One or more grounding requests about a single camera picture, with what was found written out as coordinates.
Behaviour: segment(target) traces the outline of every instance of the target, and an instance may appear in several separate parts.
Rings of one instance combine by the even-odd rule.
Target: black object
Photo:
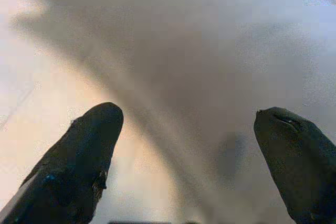
[[[110,102],[73,121],[0,212],[0,224],[89,223],[106,189],[122,124],[122,110]]]
[[[286,109],[258,111],[254,131],[291,218],[336,223],[336,147],[309,120]]]

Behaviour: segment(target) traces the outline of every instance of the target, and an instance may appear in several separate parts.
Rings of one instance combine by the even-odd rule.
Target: white floor
[[[252,125],[335,138],[334,9],[304,0],[0,0],[0,208],[93,105],[125,123],[92,223],[293,223]]]

